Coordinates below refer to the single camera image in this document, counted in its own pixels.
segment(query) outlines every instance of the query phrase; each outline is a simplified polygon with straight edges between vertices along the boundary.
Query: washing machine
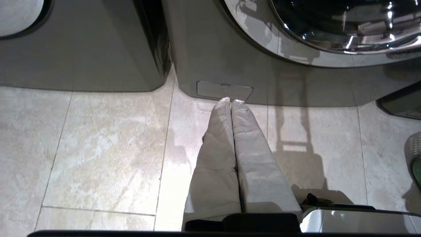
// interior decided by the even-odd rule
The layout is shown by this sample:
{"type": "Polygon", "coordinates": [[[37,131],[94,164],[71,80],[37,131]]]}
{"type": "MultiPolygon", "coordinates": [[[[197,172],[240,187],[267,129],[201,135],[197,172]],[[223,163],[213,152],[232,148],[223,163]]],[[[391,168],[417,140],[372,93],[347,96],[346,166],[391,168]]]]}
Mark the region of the washing machine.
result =
{"type": "Polygon", "coordinates": [[[417,0],[163,0],[192,97],[356,106],[421,80],[417,0]]]}
{"type": "Polygon", "coordinates": [[[160,1],[0,0],[0,85],[144,92],[165,82],[160,1]]]}

